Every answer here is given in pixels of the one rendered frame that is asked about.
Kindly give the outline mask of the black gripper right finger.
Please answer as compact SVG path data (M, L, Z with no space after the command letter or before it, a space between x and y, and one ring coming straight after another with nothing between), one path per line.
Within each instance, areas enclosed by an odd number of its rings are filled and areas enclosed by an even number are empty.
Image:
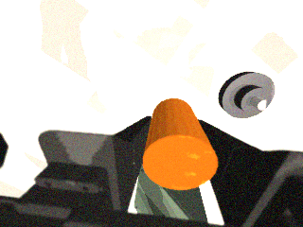
M303 150L262 150L198 119L217 156L210 184L223 224L251 227L290 175L303 175Z

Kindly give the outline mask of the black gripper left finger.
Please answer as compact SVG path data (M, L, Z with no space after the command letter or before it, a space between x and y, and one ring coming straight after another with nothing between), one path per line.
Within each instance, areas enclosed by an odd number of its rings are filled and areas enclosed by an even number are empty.
M114 210L129 211L151 120L147 115L114 134L46 130L39 134L38 143L48 165L58 162L105 167Z

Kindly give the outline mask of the orange knob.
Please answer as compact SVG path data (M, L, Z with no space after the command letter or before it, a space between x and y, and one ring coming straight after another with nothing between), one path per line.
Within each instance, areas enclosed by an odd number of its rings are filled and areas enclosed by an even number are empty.
M155 183L178 190L202 185L215 174L215 151L184 100L168 98L154 108L143 167Z

